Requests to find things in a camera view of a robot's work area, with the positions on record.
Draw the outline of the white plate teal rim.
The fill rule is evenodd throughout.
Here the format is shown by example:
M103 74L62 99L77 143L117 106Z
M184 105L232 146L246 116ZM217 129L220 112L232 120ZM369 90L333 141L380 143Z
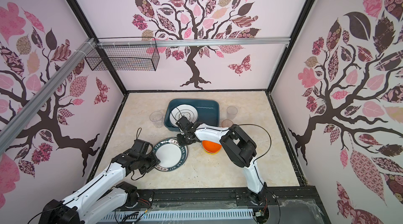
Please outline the white plate teal rim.
M188 104L182 104L173 108L169 117L173 127L177 127L176 123L182 117L185 117L191 123L195 123L198 119L198 112L195 107Z

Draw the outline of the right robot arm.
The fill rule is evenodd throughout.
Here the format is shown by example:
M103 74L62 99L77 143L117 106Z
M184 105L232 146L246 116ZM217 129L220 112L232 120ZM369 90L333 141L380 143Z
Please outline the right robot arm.
M265 202L264 181L256 158L257 145L240 126L234 124L228 128L220 128L205 123L192 123L186 117L181 117L176 125L180 130L177 135L180 146L203 141L219 144L231 162L242 168L250 201L256 205Z

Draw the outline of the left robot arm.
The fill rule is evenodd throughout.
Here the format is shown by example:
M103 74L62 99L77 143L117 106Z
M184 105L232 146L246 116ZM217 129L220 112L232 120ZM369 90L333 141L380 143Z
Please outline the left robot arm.
M40 213L39 223L96 224L117 208L136 207L137 187L123 179L135 171L143 176L160 163L152 149L151 143L136 139L85 186L61 201L50 201Z

